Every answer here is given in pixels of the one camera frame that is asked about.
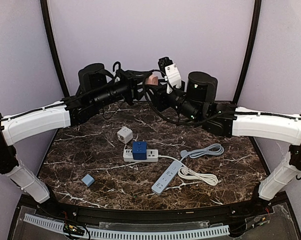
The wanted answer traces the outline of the white cube socket adapter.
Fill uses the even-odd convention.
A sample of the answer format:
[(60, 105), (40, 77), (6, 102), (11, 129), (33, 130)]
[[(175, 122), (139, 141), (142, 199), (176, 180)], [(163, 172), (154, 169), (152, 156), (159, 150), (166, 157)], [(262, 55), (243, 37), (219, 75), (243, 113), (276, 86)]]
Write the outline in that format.
[(126, 126), (123, 126), (117, 132), (117, 138), (122, 143), (127, 144), (128, 142), (130, 142), (133, 139), (133, 131)]

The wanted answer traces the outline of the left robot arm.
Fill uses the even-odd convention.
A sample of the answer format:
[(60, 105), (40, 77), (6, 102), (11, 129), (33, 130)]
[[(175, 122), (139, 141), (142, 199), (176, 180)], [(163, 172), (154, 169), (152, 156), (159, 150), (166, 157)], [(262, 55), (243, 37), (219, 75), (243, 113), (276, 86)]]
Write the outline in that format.
[(147, 75), (147, 71), (123, 70), (119, 62), (114, 63), (112, 71), (102, 63), (93, 63), (78, 72), (75, 95), (15, 115), (0, 113), (0, 174), (10, 178), (37, 203), (48, 201), (52, 195), (48, 186), (18, 159), (14, 145), (47, 131), (86, 123), (112, 103), (124, 100), (132, 105), (142, 98), (139, 89)]

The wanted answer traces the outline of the pink plug adapter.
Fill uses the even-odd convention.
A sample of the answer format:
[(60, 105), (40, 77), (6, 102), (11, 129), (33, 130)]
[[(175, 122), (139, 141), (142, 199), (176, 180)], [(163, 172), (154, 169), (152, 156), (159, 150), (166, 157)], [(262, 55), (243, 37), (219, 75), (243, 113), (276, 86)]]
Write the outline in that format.
[(158, 76), (152, 73), (150, 76), (146, 78), (145, 84), (150, 86), (157, 86), (159, 84)]

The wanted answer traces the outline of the black table frame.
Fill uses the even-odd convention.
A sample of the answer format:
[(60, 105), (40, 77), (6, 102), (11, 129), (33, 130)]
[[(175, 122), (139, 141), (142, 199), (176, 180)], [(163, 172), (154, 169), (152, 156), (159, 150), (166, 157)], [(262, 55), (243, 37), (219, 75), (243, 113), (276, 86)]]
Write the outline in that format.
[[(47, 30), (47, 24), (46, 22), (49, 22), (49, 34), (46, 31), (48, 43), (51, 44), (53, 42), (54, 50), (53, 53), (57, 54), (57, 49), (55, 45), (55, 40), (53, 37), (53, 30), (52, 30), (52, 25), (51, 25), (51, 19), (49, 17), (49, 7), (48, 7), (48, 1), (47, 0), (41, 0), (41, 11), (43, 14), (43, 20), (44, 20), (44, 25), (45, 25), (45, 30)], [(254, 44), (255, 44), (255, 39), (256, 39), (256, 34), (258, 30), (258, 23), (260, 19), (260, 12), (261, 12), (261, 7), (262, 7), (262, 0), (255, 0), (254, 1), (254, 7), (253, 7), (253, 14), (252, 14), (252, 21), (251, 21), (251, 26), (250, 26), (250, 32), (248, 36), (248, 42), (247, 42), (247, 47), (246, 47), (246, 52), (245, 56), (243, 59), (243, 65), (240, 71), (238, 83), (236, 86), (236, 90), (234, 93), (233, 100), (231, 101), (232, 104), (237, 104), (242, 90), (243, 86), (246, 80), (247, 72), (249, 69), (249, 64), (251, 61), (253, 49), (254, 49)], [(260, 147), (257, 144), (257, 141), (254, 136), (245, 136), (245, 138), (249, 138), (251, 145), (253, 146), (254, 153), (258, 155), (259, 161), (261, 162), (264, 171), (266, 172), (267, 177), (270, 176), (271, 172), (269, 170), (269, 167), (267, 166), (265, 157), (263, 156)], [(181, 211), (179, 210), (100, 210), (97, 208), (89, 208), (89, 207), (84, 207), (84, 206), (78, 206), (74, 204), (66, 204), (66, 203), (54, 203), (56, 208), (60, 207), (66, 210), (66, 213), (75, 213), (77, 215), (74, 215), (69, 222), (72, 223), (77, 223), (78, 225), (84, 225), (84, 224), (89, 224), (89, 225), (94, 225), (96, 226), (98, 222), (100, 222), (99, 219), (102, 219), (102, 217), (105, 217), (105, 219), (108, 222), (113, 222), (115, 221), (116, 223), (118, 222), (123, 222), (126, 224), (141, 224), (141, 225), (163, 225), (163, 224), (178, 224), (178, 223), (186, 223), (186, 222), (191, 222), (196, 217), (209, 217), (209, 218), (214, 218), (213, 222), (219, 220), (220, 224), (222, 222), (227, 222), (227, 221), (232, 221), (228, 225), (236, 225), (242, 221), (244, 221), (246, 218), (250, 217), (258, 217), (258, 215), (262, 215), (262, 213), (267, 212), (267, 206), (273, 207), (272, 204), (279, 205), (281, 201), (286, 201), (289, 204), (288, 209), (289, 213), (292, 214), (292, 224), (295, 230), (295, 235), (297, 240), (301, 240), (301, 231), (297, 223), (297, 219), (295, 216), (295, 213), (293, 211), (293, 208), (291, 206), (291, 203), (289, 202), (287, 194), (282, 191), (277, 194), (279, 194), (279, 198), (275, 195), (275, 198), (273, 200), (266, 202), (257, 202), (257, 194), (258, 194), (258, 189), (259, 185), (257, 185), (253, 189), (253, 196), (252, 199), (242, 201), (242, 202), (237, 202), (237, 203), (231, 203), (231, 204), (226, 204), (223, 206), (211, 206), (211, 207), (204, 207), (204, 208), (194, 208), (194, 209), (189, 209), (189, 210), (194, 210), (194, 213), (186, 213), (188, 210), (182, 209)], [(260, 212), (258, 215), (254, 216), (254, 211), (252, 210), (258, 210), (257, 207), (260, 207)], [(57, 220), (57, 215), (54, 215), (50, 212), (47, 212), (47, 207), (44, 206), (42, 208), (41, 205), (37, 205), (35, 200), (31, 199), (30, 196), (22, 194), (17, 206), (15, 208), (15, 212), (13, 215), (13, 220), (10, 226), (9, 234), (8, 234), (8, 240), (13, 239), (13, 235), (15, 234), (15, 230), (17, 227), (13, 227), (13, 221), (16, 221), (17, 225), (17, 218), (18, 214), (22, 212), (22, 208), (26, 209), (28, 208), (29, 210), (34, 210), (35, 214), (44, 216), (44, 217), (50, 217), (55, 220)], [(190, 220), (187, 220), (184, 215), (185, 214), (193, 214), (190, 218)]]

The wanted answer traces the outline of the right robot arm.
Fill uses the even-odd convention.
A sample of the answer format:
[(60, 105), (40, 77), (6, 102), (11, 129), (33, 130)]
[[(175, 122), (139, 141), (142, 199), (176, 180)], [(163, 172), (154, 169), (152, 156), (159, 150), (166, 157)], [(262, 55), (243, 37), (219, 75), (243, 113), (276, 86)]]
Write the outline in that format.
[(179, 73), (163, 74), (164, 84), (149, 72), (142, 80), (147, 103), (163, 120), (176, 126), (200, 126), (223, 137), (258, 137), (289, 144), (271, 174), (257, 185), (257, 197), (270, 201), (301, 173), (301, 113), (262, 112), (215, 101), (218, 80), (201, 71), (188, 74), (187, 87)]

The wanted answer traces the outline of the light blue power strip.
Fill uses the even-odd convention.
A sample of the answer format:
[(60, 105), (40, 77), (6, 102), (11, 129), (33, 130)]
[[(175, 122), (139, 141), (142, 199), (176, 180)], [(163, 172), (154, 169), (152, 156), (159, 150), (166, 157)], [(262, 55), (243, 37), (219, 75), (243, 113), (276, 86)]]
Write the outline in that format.
[(153, 184), (151, 190), (156, 195), (161, 195), (163, 191), (168, 187), (174, 177), (178, 174), (179, 169), (183, 164), (174, 160), (170, 166), (164, 171), (164, 173), (158, 178), (158, 180)]

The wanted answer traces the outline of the blue cube socket adapter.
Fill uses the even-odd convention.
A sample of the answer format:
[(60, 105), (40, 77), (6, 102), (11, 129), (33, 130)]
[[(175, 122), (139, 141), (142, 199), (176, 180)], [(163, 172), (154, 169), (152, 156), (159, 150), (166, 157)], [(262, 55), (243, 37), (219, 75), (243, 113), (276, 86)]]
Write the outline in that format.
[(132, 156), (134, 160), (146, 160), (147, 159), (147, 142), (146, 141), (134, 141), (132, 143)]

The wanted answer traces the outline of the light blue plug adapter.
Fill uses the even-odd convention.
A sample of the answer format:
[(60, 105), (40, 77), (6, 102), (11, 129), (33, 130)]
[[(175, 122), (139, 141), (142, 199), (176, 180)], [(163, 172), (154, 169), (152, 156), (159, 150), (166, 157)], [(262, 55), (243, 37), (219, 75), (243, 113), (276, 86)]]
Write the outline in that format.
[(95, 182), (95, 179), (94, 179), (91, 175), (87, 174), (87, 175), (85, 175), (85, 176), (81, 179), (81, 181), (82, 181), (87, 187), (90, 187), (90, 186)]

